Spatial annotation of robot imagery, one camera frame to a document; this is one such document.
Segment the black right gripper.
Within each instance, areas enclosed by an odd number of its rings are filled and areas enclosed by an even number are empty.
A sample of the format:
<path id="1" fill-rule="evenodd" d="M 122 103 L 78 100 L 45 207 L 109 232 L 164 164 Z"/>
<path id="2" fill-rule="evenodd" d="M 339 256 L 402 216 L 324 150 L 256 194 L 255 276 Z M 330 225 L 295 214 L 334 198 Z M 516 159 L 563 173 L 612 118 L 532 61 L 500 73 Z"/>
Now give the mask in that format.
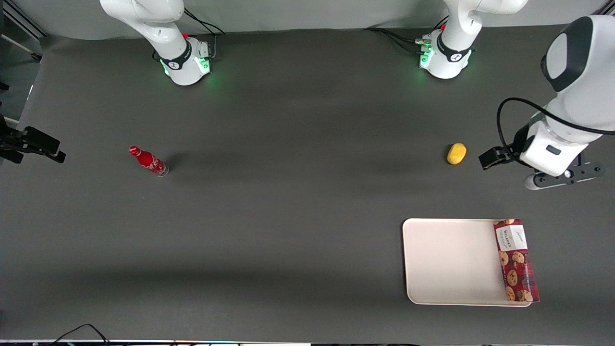
<path id="1" fill-rule="evenodd" d="M 33 153 L 46 156 L 57 163 L 64 163 L 66 154 L 59 150 L 59 140 L 48 134 L 27 126 L 22 131 L 1 127 L 0 157 L 15 164 L 20 164 L 24 154 Z"/>

